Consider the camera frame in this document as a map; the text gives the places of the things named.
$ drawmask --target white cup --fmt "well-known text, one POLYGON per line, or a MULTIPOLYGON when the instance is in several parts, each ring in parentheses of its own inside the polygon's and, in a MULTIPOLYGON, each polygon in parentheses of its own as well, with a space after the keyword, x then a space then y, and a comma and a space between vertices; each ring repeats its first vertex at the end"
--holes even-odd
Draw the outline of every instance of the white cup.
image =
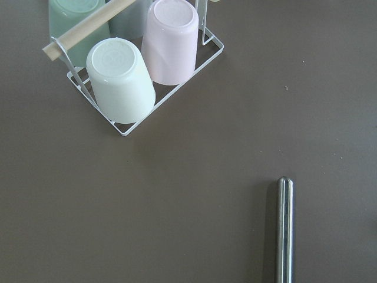
POLYGON ((185 0, 157 0, 148 10, 141 53, 153 81, 176 85, 195 71, 199 16, 185 0))
POLYGON ((93 46, 87 71, 102 113, 111 121, 129 124, 152 110, 156 93, 139 49, 122 38, 93 46))

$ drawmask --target drinkware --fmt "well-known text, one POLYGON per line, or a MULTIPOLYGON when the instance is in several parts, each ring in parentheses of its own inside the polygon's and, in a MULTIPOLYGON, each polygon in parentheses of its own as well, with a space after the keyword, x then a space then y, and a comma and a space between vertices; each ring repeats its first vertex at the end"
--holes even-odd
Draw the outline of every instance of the drinkware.
POLYGON ((136 0, 109 21, 110 34, 127 40, 142 37, 151 4, 152 0, 136 0))
POLYGON ((122 38, 93 46, 87 71, 97 105, 110 120, 129 124, 153 109, 156 93, 139 49, 122 38))
MULTIPOLYGON (((81 22, 97 9, 105 5, 105 0, 49 0, 49 35, 58 38, 81 22)), ((99 41, 110 37, 108 23, 100 26, 68 51, 74 66, 85 67, 90 49, 99 41)))
POLYGON ((199 16, 185 0, 157 0, 148 10, 141 46, 153 81, 181 84, 195 71, 199 16))

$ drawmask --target metal bar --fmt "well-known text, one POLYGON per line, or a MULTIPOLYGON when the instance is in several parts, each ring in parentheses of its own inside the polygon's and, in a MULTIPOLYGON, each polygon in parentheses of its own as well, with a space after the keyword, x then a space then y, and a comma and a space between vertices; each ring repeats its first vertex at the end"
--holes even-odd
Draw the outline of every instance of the metal bar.
POLYGON ((287 177, 278 181, 278 216, 277 216, 277 250, 276 283, 293 282, 293 182, 287 177))

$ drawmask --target green cup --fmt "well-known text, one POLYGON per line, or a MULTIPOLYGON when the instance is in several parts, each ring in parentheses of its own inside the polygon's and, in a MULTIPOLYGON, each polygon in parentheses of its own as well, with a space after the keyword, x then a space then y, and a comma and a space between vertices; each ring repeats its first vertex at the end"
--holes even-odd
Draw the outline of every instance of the green cup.
MULTIPOLYGON (((103 5, 105 5, 105 0, 49 0, 50 37, 58 38, 103 5)), ((110 31, 106 23, 68 51, 72 64, 76 67, 86 67, 90 49, 109 37, 110 31)))

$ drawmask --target gray cup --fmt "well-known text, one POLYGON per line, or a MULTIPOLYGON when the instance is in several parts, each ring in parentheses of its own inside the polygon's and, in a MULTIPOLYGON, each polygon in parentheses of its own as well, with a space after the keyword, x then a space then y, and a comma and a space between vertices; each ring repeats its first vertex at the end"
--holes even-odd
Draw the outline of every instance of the gray cup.
POLYGON ((110 33, 115 37, 134 40, 143 36, 147 12, 153 0, 136 0, 109 21, 110 33))

